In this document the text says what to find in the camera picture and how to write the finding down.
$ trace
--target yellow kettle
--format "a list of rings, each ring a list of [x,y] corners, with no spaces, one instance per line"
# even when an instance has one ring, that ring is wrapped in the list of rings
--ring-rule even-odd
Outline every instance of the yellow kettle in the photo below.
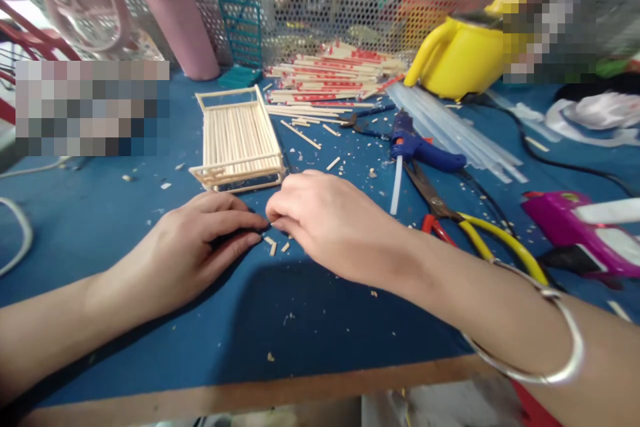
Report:
[[[484,11],[448,16],[418,50],[405,85],[420,81],[431,93],[455,101],[489,88],[511,58],[511,52],[505,58],[503,51],[502,14],[503,8],[510,10],[509,2],[513,0],[494,0]]]

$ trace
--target yellow-handled pliers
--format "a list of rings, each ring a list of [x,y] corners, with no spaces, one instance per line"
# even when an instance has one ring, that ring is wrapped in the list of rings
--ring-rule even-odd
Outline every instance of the yellow-handled pliers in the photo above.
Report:
[[[440,198],[433,184],[429,181],[415,161],[412,160],[410,164],[406,163],[404,167],[405,171],[409,174],[413,185],[415,185],[422,197],[429,204],[429,208],[431,208],[431,214],[428,215],[428,217],[433,217],[435,222],[443,218],[453,220],[467,234],[480,256],[484,260],[492,262],[493,260],[496,260],[495,256],[489,247],[487,247],[485,241],[482,240],[482,237],[478,234],[475,227],[486,230],[504,242],[515,252],[516,256],[521,260],[531,277],[543,285],[549,285],[549,281],[547,280],[543,270],[540,268],[540,265],[538,265],[536,259],[531,255],[529,250],[527,250],[513,236],[489,222],[472,217],[466,213],[456,212],[455,210],[447,207],[447,204]]]

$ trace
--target pink tube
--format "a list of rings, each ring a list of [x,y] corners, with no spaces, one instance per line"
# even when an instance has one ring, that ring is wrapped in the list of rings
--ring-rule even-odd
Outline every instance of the pink tube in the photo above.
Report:
[[[195,0],[146,1],[186,76],[192,80],[211,80],[220,75]]]

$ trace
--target table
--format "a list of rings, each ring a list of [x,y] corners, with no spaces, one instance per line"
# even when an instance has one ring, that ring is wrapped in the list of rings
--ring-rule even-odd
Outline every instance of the table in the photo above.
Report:
[[[543,109],[550,105],[556,87],[497,88],[507,97]],[[202,155],[202,114],[194,94],[216,89],[216,82],[195,83],[174,74],[170,132],[162,140],[166,154],[98,157],[79,171],[56,169],[1,181],[0,195],[21,204],[36,238],[23,262],[0,279],[0,306],[106,270],[163,213],[201,191],[187,171],[189,166],[201,165]],[[485,171],[472,172],[497,198],[534,255],[546,251],[549,243],[519,207],[524,191],[578,189],[595,201],[622,196],[605,179],[528,159],[506,115],[484,107],[459,113],[525,161],[521,171],[531,181],[524,185],[505,185]],[[391,128],[392,111],[378,118],[372,128]],[[342,160],[332,173],[342,173],[382,208],[389,208],[395,165],[389,162],[388,144],[349,131],[335,137],[319,125],[304,129],[322,143],[319,151],[287,131],[279,117],[273,124],[291,171],[324,170],[339,155]],[[633,147],[603,149],[569,140],[548,146],[547,155],[553,159],[582,163],[639,183],[640,159]],[[51,160],[27,158],[14,168]],[[180,163],[185,167],[175,170]],[[375,178],[369,177],[371,167]],[[125,174],[135,181],[122,180]],[[434,169],[427,169],[427,174],[451,207],[478,217],[487,211],[478,195],[456,177]],[[172,186],[162,190],[165,182]],[[274,191],[264,189],[241,197],[261,213]],[[405,176],[399,221],[419,228],[425,212],[426,205]],[[636,227],[630,228],[634,234],[640,233]],[[471,251],[461,232],[453,226],[445,228]],[[7,215],[0,218],[0,232],[2,262],[9,248],[19,245],[20,234]],[[280,246],[286,242],[275,230],[268,234]],[[502,246],[490,239],[487,243],[500,258],[509,259]],[[382,291],[376,297],[367,286],[337,278],[311,262],[295,242],[286,254],[278,252],[271,258],[268,252],[266,243],[258,245],[196,302],[46,379],[20,400],[17,409],[36,408],[29,417],[34,424],[141,424],[452,382],[474,372],[489,372],[470,355],[458,331],[408,302]],[[640,319],[637,283],[625,281],[625,289],[614,292],[565,272],[557,277],[575,295],[604,308],[608,299],[616,300],[636,322]],[[268,352],[274,362],[267,361]]]

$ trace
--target blue table surface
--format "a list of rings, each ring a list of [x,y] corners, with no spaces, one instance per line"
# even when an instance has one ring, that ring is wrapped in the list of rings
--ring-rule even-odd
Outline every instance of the blue table surface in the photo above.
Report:
[[[524,101],[541,111],[557,87],[495,87],[513,101]],[[187,171],[201,165],[202,113],[195,92],[219,90],[216,82],[195,83],[182,74],[171,81],[170,132],[165,155],[98,157],[78,171],[55,169],[0,180],[0,195],[17,201],[31,220],[35,241],[27,257],[0,279],[0,306],[47,292],[69,282],[102,272],[124,256],[162,214],[178,207],[202,189]],[[466,107],[459,115],[472,120],[483,133],[525,162],[521,168],[530,182],[501,183],[486,171],[471,169],[497,199],[515,224],[523,244],[534,255],[549,242],[520,208],[527,190],[574,189],[594,201],[624,197],[611,182],[589,174],[543,165],[529,159],[519,142],[515,124],[506,115],[484,107]],[[393,111],[377,116],[371,127],[389,131]],[[324,170],[338,155],[343,159],[331,173],[352,181],[383,209],[388,210],[395,164],[389,145],[346,131],[335,137],[320,125],[304,129],[322,143],[316,150],[273,119],[282,152],[291,171]],[[540,141],[536,133],[531,137]],[[616,173],[640,184],[640,156],[634,147],[605,149],[569,140],[546,143],[548,158]],[[15,169],[45,165],[55,159],[30,157]],[[176,171],[175,166],[185,163]],[[376,178],[369,177],[374,168]],[[135,181],[122,180],[130,175]],[[460,180],[427,169],[447,203],[459,211],[484,218],[487,204]],[[163,182],[170,182],[162,190]],[[249,207],[263,213],[275,188],[241,194]],[[398,220],[418,227],[427,212],[408,177],[403,178]],[[453,225],[445,225],[454,240],[472,248]],[[639,226],[629,230],[640,234]],[[0,265],[16,252],[21,235],[15,220],[0,216]],[[282,246],[286,237],[271,230]],[[503,246],[487,238],[502,259]],[[624,281],[613,291],[599,282],[556,272],[568,290],[609,309],[615,300],[640,320],[640,286]],[[138,328],[43,382],[26,402],[51,406],[69,402],[127,396],[161,390],[230,382],[271,380],[330,372],[425,362],[468,354],[459,332],[427,312],[386,292],[342,280],[314,264],[292,242],[286,253],[269,257],[269,246],[254,248],[207,293],[182,310]],[[267,361],[267,353],[275,357]]]

